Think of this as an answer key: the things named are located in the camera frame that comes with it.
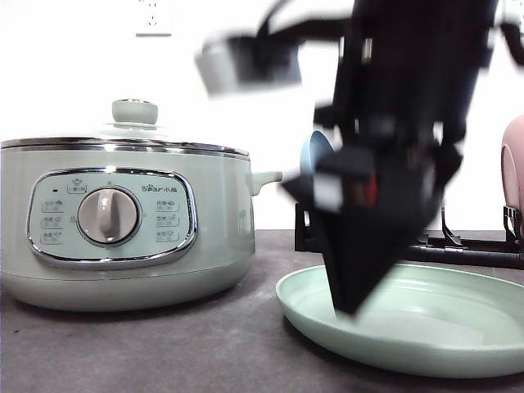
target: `green plate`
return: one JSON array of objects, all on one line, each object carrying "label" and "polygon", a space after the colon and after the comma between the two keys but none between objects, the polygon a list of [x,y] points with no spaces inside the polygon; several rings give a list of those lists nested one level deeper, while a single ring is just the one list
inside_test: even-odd
[{"label": "green plate", "polygon": [[364,364],[449,378],[524,371],[524,287],[511,282],[398,264],[351,318],[335,312],[316,266],[282,278],[277,297],[300,332]]}]

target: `stainless steel rim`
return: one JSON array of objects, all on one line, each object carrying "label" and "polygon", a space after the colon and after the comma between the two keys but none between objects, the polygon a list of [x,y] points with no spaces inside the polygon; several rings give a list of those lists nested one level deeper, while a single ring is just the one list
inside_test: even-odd
[{"label": "stainless steel rim", "polygon": [[156,151],[179,154],[226,156],[249,160],[249,153],[231,147],[194,142],[166,142],[155,139],[100,138],[26,138],[2,142],[2,149],[20,151],[94,150],[94,151]]}]

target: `control dial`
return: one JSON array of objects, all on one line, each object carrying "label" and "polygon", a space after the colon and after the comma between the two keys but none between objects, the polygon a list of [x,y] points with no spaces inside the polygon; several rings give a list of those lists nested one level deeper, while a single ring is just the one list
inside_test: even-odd
[{"label": "control dial", "polygon": [[138,206],[127,192],[102,188],[82,201],[78,222],[83,234],[96,243],[121,242],[137,227]]}]

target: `gray table surface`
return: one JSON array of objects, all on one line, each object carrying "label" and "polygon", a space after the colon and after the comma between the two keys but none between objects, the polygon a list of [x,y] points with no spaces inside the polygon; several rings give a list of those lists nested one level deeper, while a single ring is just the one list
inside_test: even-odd
[{"label": "gray table surface", "polygon": [[[522,392],[524,373],[445,380],[383,371],[332,354],[283,316],[275,284],[321,264],[292,231],[257,231],[254,268],[189,304],[116,314],[40,309],[2,293],[2,391]],[[524,283],[524,271],[462,268]]]}]

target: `pink container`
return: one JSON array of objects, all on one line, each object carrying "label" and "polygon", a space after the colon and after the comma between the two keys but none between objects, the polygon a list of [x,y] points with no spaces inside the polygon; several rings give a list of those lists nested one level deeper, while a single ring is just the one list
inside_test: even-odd
[{"label": "pink container", "polygon": [[512,121],[502,138],[502,184],[506,205],[519,209],[524,206],[524,115]]}]

